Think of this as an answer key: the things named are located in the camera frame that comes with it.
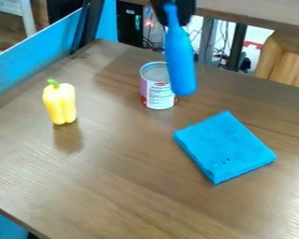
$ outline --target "floor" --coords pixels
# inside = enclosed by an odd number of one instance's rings
[[[20,16],[0,12],[0,50],[5,50],[26,38]]]

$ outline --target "blue cloth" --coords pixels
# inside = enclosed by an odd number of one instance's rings
[[[229,111],[175,131],[173,138],[215,185],[277,157]]]

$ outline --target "blue bottle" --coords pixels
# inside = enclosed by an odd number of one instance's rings
[[[178,8],[174,3],[164,5],[168,21],[165,36],[165,59],[172,91],[178,96],[196,92],[196,73],[190,37],[178,22]]]

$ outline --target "table surface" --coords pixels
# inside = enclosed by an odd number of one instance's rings
[[[149,6],[149,0],[122,0]],[[299,0],[196,0],[197,15],[299,34]]]
[[[97,41],[0,98],[0,212],[42,238],[299,239],[299,89],[199,66],[177,106],[139,102],[161,55]],[[52,126],[45,80],[75,85],[78,121]],[[229,109],[278,155],[212,186],[171,135]]]

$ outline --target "pepper stem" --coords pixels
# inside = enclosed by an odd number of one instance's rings
[[[60,88],[60,83],[57,82],[56,80],[54,79],[48,79],[48,83],[50,85],[53,85],[54,89],[59,89]]]

